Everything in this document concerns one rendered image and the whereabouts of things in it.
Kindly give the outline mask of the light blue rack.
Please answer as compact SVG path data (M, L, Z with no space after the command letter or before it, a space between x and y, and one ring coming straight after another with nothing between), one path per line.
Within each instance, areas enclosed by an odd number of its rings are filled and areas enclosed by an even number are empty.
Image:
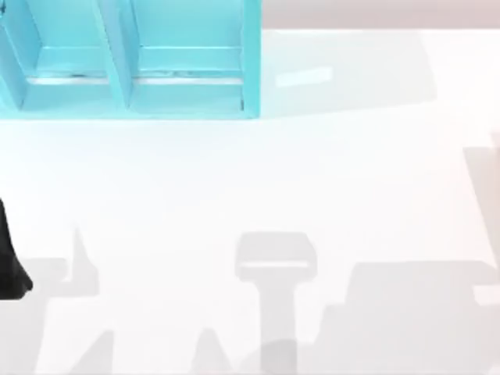
M255 119L263 0L0 0L0 120Z

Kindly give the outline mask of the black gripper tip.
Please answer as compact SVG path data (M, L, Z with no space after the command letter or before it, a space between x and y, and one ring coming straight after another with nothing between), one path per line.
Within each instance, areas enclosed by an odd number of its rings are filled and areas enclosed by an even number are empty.
M5 206L0 199L0 300L20 300L34 286L13 247Z

